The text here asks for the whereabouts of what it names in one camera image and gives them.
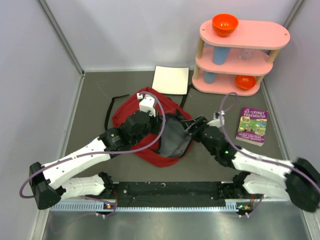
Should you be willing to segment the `red student backpack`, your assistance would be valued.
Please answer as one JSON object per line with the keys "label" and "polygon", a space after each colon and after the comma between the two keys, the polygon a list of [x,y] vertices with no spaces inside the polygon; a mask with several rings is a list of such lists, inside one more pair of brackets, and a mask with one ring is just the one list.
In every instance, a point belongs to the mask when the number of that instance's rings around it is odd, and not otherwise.
{"label": "red student backpack", "polygon": [[[138,92],[149,92],[157,97],[163,107],[166,123],[161,137],[153,145],[151,143],[157,138],[157,133],[150,133],[131,149],[135,150],[147,146],[148,148],[136,152],[135,155],[156,167],[174,165],[186,155],[193,144],[191,136],[185,132],[186,123],[192,120],[192,116],[183,109],[187,97],[184,96],[181,103],[177,104],[171,98],[151,87],[142,88]],[[119,127],[127,117],[139,108],[137,95],[134,94],[114,114],[111,114],[115,100],[118,98],[119,96],[115,96],[111,99],[104,120],[105,129],[108,128],[109,119],[112,119],[113,127]]]}

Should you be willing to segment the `purple Treehouse book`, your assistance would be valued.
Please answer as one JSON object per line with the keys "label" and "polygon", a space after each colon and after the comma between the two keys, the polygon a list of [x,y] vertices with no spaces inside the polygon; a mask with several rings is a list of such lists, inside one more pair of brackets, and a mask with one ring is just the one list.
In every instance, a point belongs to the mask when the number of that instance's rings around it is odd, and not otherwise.
{"label": "purple Treehouse book", "polygon": [[243,107],[235,138],[256,146],[263,146],[269,112],[251,107]]}

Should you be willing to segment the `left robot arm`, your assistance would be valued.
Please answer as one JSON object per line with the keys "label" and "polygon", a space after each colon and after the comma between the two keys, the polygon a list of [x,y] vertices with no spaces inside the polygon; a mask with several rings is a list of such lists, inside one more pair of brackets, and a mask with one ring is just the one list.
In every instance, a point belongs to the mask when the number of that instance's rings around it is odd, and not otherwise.
{"label": "left robot arm", "polygon": [[48,209],[61,200],[85,195],[109,198],[114,191],[106,173],[85,178],[75,176],[84,170],[108,161],[137,145],[149,134],[163,127],[161,116],[135,111],[119,127],[107,129],[88,145],[51,163],[33,163],[29,167],[29,185],[39,210]]}

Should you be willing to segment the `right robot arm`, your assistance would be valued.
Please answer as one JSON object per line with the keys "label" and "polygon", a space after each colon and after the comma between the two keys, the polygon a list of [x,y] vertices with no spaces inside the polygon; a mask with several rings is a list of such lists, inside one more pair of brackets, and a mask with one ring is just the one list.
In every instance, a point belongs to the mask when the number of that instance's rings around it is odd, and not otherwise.
{"label": "right robot arm", "polygon": [[305,158],[279,160],[236,146],[225,135],[223,116],[208,121],[204,116],[187,121],[185,132],[201,143],[222,166],[240,171],[233,192],[239,198],[267,195],[291,201],[314,213],[320,208],[320,173]]}

